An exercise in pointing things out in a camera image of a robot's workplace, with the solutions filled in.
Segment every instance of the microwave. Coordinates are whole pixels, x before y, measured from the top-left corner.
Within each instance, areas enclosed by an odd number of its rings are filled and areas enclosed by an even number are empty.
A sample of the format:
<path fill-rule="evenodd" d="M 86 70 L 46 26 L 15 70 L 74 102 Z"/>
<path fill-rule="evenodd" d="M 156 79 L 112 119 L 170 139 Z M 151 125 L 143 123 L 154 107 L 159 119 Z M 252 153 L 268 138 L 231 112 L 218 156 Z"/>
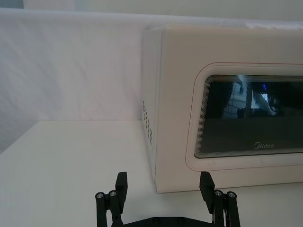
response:
<path fill-rule="evenodd" d="M 158 192 L 303 181 L 303 31 L 143 34 L 142 122 Z"/>

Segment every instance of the vent slot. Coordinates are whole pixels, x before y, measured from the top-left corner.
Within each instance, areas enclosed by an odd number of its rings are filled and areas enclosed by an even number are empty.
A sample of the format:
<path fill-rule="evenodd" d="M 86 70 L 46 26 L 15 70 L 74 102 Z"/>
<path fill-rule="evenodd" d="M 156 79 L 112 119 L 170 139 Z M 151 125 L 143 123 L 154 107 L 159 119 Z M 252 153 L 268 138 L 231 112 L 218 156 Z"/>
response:
<path fill-rule="evenodd" d="M 144 101 L 143 101 L 143 104 L 142 104 L 142 110 L 143 110 L 143 113 L 144 113 L 144 122 L 145 122 L 145 128 L 146 128 L 146 131 L 147 131 L 147 137 L 152 145 L 152 129 L 151 129 L 151 126 L 150 126 L 150 120 L 148 119 L 148 114 L 146 112 L 146 107 L 145 107 L 145 104 L 144 104 Z"/>

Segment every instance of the table surface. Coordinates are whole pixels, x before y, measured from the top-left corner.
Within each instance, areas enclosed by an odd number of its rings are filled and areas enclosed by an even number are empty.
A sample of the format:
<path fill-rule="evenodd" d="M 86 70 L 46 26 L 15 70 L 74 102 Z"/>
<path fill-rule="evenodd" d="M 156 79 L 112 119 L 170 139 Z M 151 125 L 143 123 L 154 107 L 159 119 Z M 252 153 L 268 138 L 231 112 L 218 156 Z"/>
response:
<path fill-rule="evenodd" d="M 96 227 L 95 194 L 114 189 L 120 171 L 128 173 L 124 223 L 211 221 L 200 192 L 156 193 L 140 121 L 39 122 L 0 155 L 0 225 Z M 303 183 L 232 191 L 241 226 L 302 226 Z"/>

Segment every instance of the white backdrop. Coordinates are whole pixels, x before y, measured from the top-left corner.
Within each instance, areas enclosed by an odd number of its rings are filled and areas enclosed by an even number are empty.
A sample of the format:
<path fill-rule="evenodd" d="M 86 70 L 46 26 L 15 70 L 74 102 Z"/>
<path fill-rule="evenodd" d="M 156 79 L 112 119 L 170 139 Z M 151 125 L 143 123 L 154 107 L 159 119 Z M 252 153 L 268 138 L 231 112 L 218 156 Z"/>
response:
<path fill-rule="evenodd" d="M 137 120 L 142 31 L 285 25 L 202 17 L 0 9 L 0 151 L 40 120 Z"/>
<path fill-rule="evenodd" d="M 302 0 L 24 0 L 26 9 L 303 20 Z"/>

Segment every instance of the white wall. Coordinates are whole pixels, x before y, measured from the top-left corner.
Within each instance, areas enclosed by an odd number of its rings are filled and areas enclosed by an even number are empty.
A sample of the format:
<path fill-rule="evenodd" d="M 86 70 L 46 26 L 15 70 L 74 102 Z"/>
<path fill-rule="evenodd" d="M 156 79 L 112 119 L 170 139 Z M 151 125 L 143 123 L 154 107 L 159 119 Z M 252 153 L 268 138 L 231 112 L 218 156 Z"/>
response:
<path fill-rule="evenodd" d="M 303 20 L 302 0 L 25 0 L 27 9 Z"/>

